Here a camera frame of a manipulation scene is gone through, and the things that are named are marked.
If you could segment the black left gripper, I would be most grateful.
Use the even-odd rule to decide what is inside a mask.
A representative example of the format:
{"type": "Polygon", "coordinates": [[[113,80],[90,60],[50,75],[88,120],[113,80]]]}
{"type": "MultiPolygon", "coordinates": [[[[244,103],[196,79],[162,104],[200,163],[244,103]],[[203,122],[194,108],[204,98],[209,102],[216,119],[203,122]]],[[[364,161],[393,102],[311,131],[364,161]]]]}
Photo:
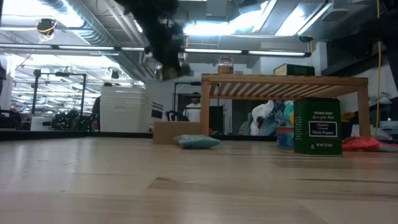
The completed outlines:
{"type": "Polygon", "coordinates": [[[171,19],[179,8],[178,0],[115,0],[124,15],[132,14],[141,29],[149,35],[152,56],[164,69],[180,66],[179,53],[184,45],[183,27],[173,22],[170,27],[161,19],[171,19]]]}

